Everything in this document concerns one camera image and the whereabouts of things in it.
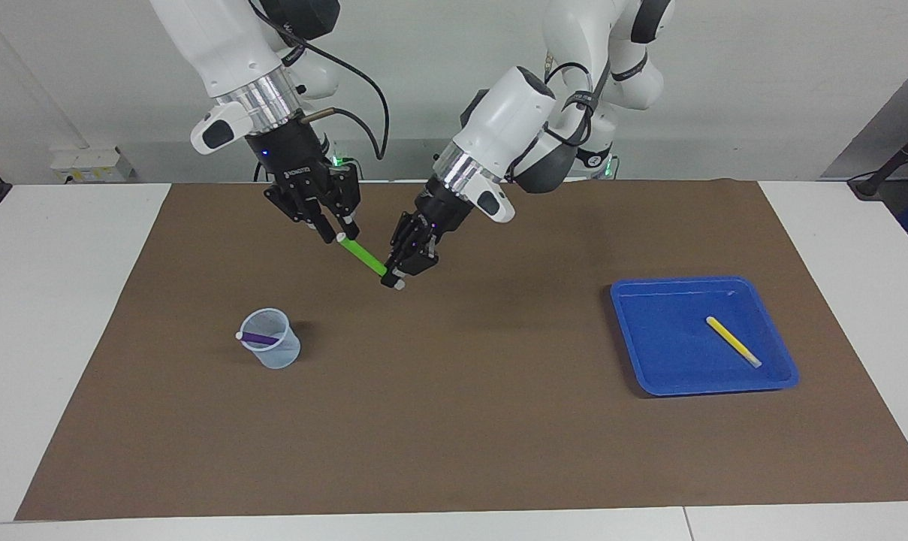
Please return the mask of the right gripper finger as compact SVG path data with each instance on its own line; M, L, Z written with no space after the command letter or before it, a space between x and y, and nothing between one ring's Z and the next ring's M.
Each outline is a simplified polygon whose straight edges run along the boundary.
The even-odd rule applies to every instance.
M322 205L316 200L306 200L303 202L303 219L308 226L319 233L321 239L326 244L331 244L336 239L336 232L330 225L329 219L324 215Z
M360 226L355 222L355 211L360 205L360 182L357 176L336 176L336 187L337 222L349 240L357 240L360 236Z

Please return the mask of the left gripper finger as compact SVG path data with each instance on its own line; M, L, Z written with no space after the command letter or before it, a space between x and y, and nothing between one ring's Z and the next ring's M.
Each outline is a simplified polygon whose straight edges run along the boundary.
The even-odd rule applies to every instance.
M379 283L388 288L398 288L409 275L417 275L439 263L435 243L410 243L395 246L385 262L385 275Z
M416 253L424 229L420 213L402 213L391 237L389 264L401 264Z

